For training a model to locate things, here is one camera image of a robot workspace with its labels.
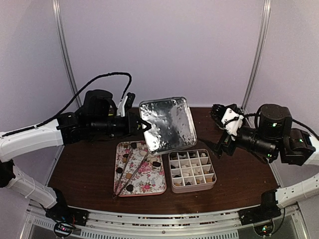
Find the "aluminum foil tray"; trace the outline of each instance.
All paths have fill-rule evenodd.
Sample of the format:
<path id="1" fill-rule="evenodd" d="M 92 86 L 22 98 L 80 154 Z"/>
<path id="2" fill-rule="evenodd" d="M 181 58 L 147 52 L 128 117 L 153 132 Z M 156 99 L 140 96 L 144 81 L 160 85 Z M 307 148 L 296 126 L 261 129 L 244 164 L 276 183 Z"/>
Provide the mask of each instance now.
<path id="1" fill-rule="evenodd" d="M 165 154 L 197 143 L 193 118 L 184 97 L 144 101 L 139 107 L 141 118 L 152 124 L 144 132 L 149 153 Z"/>

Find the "wooden table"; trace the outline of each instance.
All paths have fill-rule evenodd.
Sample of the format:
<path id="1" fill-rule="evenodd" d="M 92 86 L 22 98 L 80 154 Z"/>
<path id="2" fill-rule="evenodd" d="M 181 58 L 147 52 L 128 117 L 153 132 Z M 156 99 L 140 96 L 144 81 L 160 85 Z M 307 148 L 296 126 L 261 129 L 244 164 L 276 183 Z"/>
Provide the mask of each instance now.
<path id="1" fill-rule="evenodd" d="M 209 117 L 209 108 L 192 108 L 197 136 L 217 142 L 222 131 Z M 135 136 L 126 141 L 141 140 Z M 183 214 L 236 209 L 260 203 L 261 194 L 277 188 L 269 165 L 250 153 L 237 149 L 230 157 L 217 159 L 210 153 L 217 182 L 213 189 L 176 194 L 171 190 L 168 156 L 163 156 L 167 190 L 157 196 L 112 199 L 117 144 L 79 142 L 64 148 L 56 165 L 50 187 L 60 189 L 70 206 L 134 214 Z M 207 148 L 198 143 L 194 148 Z"/>

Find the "white clamp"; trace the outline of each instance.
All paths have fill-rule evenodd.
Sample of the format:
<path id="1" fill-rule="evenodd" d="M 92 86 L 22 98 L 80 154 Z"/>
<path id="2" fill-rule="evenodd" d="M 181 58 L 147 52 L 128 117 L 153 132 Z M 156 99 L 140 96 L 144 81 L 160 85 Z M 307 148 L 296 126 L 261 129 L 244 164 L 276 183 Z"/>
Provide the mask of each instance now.
<path id="1" fill-rule="evenodd" d="M 117 116 L 125 117 L 125 103 L 128 100 L 128 96 L 125 96 L 119 103 Z"/>
<path id="2" fill-rule="evenodd" d="M 235 117 L 237 117 L 238 120 L 234 120 L 230 123 L 227 123 L 228 121 L 234 119 Z M 225 126 L 225 130 L 227 131 L 229 135 L 237 136 L 237 130 L 242 126 L 243 118 L 244 116 L 234 112 L 231 108 L 227 108 L 226 113 L 221 119 L 221 122 L 223 124 L 227 123 L 227 125 Z"/>

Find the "metal tweezers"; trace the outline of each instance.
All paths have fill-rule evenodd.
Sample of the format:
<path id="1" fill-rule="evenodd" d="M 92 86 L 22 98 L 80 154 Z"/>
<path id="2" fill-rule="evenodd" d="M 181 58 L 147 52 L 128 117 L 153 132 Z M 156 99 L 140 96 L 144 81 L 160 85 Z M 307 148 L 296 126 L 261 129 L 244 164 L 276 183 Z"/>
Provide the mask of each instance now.
<path id="1" fill-rule="evenodd" d="M 129 153 L 129 156 L 128 156 L 128 160 L 126 161 L 125 163 L 125 166 L 124 166 L 124 169 L 123 169 L 123 172 L 115 186 L 115 189 L 114 189 L 114 193 L 113 193 L 113 196 L 112 198 L 115 199 L 117 198 L 121 193 L 122 191 L 126 188 L 126 186 L 129 184 L 129 182 L 134 178 L 135 174 L 138 172 L 138 170 L 140 169 L 140 167 L 142 166 L 142 164 L 146 161 L 146 159 L 148 158 L 148 152 L 147 154 L 144 156 L 143 160 L 141 161 L 141 163 L 139 164 L 139 166 L 137 167 L 137 169 L 134 171 L 134 173 L 132 174 L 132 176 L 129 178 L 129 180 L 126 182 L 126 184 L 120 189 L 120 191 L 118 193 L 116 193 L 118 191 L 118 187 L 119 187 L 119 184 L 121 183 L 121 180 L 122 180 L 122 177 L 124 175 L 124 172 L 125 172 L 125 169 L 126 169 L 126 166 L 128 165 L 128 162 L 130 161 L 132 155 L 133 155 L 133 149 L 131 149 L 130 153 Z"/>

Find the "white wall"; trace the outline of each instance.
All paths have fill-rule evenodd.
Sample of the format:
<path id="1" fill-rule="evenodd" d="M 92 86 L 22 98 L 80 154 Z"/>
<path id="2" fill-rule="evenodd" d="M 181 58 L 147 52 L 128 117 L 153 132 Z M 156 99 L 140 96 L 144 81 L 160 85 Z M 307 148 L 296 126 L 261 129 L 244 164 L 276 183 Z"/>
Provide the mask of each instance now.
<path id="1" fill-rule="evenodd" d="M 319 1 L 274 0 L 261 65 L 247 110 L 264 103 L 287 106 L 319 132 Z M 275 162 L 284 186 L 318 173 L 315 166 Z M 319 235 L 319 196 L 300 203 L 311 238 Z"/>
<path id="2" fill-rule="evenodd" d="M 51 0 L 0 1 L 0 131 L 41 122 L 72 97 Z M 57 148 L 14 159 L 44 183 Z M 1 238 L 18 237 L 28 200 L 0 189 Z"/>
<path id="3" fill-rule="evenodd" d="M 128 71 L 135 105 L 185 96 L 191 106 L 241 104 L 257 46 L 263 1 L 61 1 L 78 88 Z M 116 102 L 125 77 L 101 79 Z"/>

